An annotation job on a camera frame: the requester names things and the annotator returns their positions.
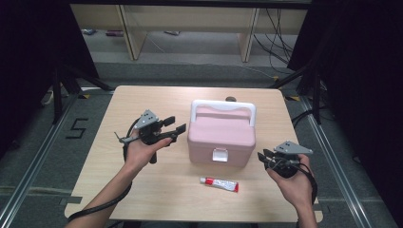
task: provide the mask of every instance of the white handle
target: white handle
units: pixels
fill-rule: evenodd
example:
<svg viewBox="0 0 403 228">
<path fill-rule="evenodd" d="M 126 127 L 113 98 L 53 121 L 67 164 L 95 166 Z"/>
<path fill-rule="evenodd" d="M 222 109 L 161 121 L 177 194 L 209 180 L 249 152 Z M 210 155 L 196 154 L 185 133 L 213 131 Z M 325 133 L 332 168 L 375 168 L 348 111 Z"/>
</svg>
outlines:
<svg viewBox="0 0 403 228">
<path fill-rule="evenodd" d="M 256 119 L 256 107 L 251 103 L 239 103 L 239 102 L 222 102 L 222 101 L 209 101 L 209 100 L 195 100 L 192 102 L 192 110 L 190 113 L 190 122 L 196 121 L 196 109 L 199 105 L 208 105 L 217 110 L 234 110 L 240 107 L 248 108 L 252 115 L 249 122 L 250 126 L 255 126 Z"/>
</svg>

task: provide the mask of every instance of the gray floor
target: gray floor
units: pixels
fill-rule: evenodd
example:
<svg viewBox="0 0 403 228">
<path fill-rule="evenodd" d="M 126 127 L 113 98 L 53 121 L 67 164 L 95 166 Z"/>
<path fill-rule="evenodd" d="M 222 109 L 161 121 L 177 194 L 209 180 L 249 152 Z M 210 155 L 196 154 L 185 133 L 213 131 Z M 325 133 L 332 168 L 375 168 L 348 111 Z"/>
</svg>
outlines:
<svg viewBox="0 0 403 228">
<path fill-rule="evenodd" d="M 256 42 L 253 44 L 249 63 L 243 63 L 240 60 L 236 34 L 181 32 L 179 36 L 172 36 L 163 32 L 151 32 L 136 62 L 129 60 L 122 37 L 106 37 L 104 31 L 98 31 L 85 38 L 102 80 L 112 86 L 266 87 L 274 82 L 275 76 L 283 78 L 287 75 L 276 72 L 271 67 L 290 72 L 285 69 L 282 61 L 276 58 L 270 61 L 268 53 Z M 264 35 L 258 35 L 258 38 L 270 47 Z M 284 39 L 292 46 L 297 37 L 284 36 Z M 275 48 L 274 51 L 285 58 L 282 49 Z M 86 82 L 81 83 L 82 86 L 92 86 Z M 281 91 L 284 95 L 295 95 L 296 85 L 297 82 L 292 82 Z M 88 99 L 74 101 L 10 227 L 61 227 L 66 223 L 65 200 L 78 178 L 110 98 L 110 94 L 99 93 L 90 95 Z M 301 102 L 285 103 L 291 118 L 304 111 Z M 51 105 L 39 109 L 25 133 L 19 137 L 21 147 L 9 151 L 0 161 L 2 208 L 24 177 L 51 128 L 52 111 Z M 333 120 L 332 113 L 323 110 L 321 116 L 322 128 L 373 227 L 397 227 L 365 170 L 352 160 L 354 151 L 337 122 Z M 77 118 L 87 119 L 78 123 L 86 132 L 80 140 L 69 140 L 67 136 L 76 136 L 78 133 L 70 130 Z M 301 145 L 316 152 L 311 160 L 319 186 L 318 199 L 324 214 L 319 227 L 360 227 L 330 170 L 322 145 L 318 142 L 308 118 L 298 124 L 296 133 Z M 295 227 L 295 224 L 260 224 L 260 227 Z"/>
</svg>

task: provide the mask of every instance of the pink cooler box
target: pink cooler box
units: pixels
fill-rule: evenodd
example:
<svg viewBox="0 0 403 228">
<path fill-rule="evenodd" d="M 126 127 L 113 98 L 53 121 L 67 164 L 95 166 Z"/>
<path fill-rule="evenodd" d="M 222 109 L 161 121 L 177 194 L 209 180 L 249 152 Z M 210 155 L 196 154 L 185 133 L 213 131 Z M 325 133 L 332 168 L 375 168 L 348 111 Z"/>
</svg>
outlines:
<svg viewBox="0 0 403 228">
<path fill-rule="evenodd" d="M 256 107 L 195 100 L 187 137 L 192 162 L 245 166 L 255 149 Z"/>
</svg>

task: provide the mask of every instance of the tube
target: tube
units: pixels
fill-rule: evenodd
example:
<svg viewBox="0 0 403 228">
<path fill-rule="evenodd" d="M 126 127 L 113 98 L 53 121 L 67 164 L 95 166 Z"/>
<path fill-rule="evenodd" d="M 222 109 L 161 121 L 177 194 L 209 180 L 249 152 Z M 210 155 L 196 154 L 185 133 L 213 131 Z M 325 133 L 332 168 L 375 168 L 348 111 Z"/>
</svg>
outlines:
<svg viewBox="0 0 403 228">
<path fill-rule="evenodd" d="M 219 180 L 214 178 L 201 178 L 201 183 L 211 185 L 230 192 L 238 192 L 240 185 L 235 181 Z"/>
</svg>

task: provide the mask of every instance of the wooden table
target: wooden table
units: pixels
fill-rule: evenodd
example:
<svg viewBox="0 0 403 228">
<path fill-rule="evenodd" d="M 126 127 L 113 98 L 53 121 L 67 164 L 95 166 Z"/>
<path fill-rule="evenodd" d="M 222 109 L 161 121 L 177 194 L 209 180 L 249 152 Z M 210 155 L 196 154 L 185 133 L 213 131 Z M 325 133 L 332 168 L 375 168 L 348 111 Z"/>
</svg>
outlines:
<svg viewBox="0 0 403 228">
<path fill-rule="evenodd" d="M 69 203 L 66 216 L 82 210 L 124 164 L 120 136 L 146 109 L 160 119 L 176 116 L 176 124 L 189 124 L 193 100 L 218 100 L 233 96 L 238 102 L 257 107 L 256 149 L 273 148 L 286 140 L 297 143 L 281 93 L 276 89 L 220 87 L 119 86 L 88 153 L 72 192 L 80 204 Z M 187 131 L 178 141 L 158 152 L 158 162 L 149 164 L 133 181 L 111 219 L 280 222 L 297 221 L 294 207 L 264 171 L 257 153 L 245 167 L 196 164 L 189 160 Z M 238 181 L 240 191 L 228 192 L 200 184 L 200 177 Z M 317 221 L 322 220 L 316 211 Z"/>
</svg>

